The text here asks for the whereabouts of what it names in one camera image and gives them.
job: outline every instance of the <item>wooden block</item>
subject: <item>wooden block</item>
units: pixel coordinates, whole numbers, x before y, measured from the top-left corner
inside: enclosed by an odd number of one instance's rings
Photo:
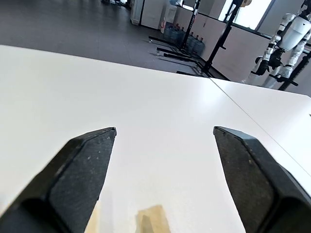
[[[138,233],[171,233],[161,205],[141,210],[137,215]]]

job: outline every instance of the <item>white table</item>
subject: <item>white table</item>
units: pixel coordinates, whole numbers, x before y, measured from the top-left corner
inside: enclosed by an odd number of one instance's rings
[[[303,183],[310,176],[211,80],[0,46],[0,213],[71,138],[116,126],[101,194],[103,233],[133,233],[162,205],[172,233],[245,232],[213,127],[258,138]]]
[[[311,175],[310,97],[217,79],[212,81]]]

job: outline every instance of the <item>window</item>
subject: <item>window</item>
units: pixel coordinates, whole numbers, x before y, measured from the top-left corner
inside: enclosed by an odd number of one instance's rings
[[[260,23],[262,17],[267,11],[272,0],[252,0],[252,3],[246,7],[241,7],[234,23],[255,30]],[[230,11],[232,0],[226,0],[223,10],[219,16],[219,20],[224,21],[225,15]]]

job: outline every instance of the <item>gray floor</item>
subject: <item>gray floor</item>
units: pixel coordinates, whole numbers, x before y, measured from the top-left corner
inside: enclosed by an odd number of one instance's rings
[[[100,0],[0,1],[0,44],[193,73],[193,64],[156,56],[149,35],[161,36],[132,25],[124,7]]]

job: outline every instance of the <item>humanoid robot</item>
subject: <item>humanoid robot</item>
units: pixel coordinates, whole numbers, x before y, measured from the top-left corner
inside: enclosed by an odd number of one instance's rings
[[[298,16],[284,15],[278,31],[272,36],[264,55],[256,59],[255,67],[242,83],[257,84],[260,76],[264,75],[267,70],[269,75],[262,87],[273,88],[277,82],[289,81],[293,67],[311,37],[311,22],[308,19],[310,14],[311,0],[305,0]],[[282,54],[290,50],[292,53],[289,60],[282,64]]]

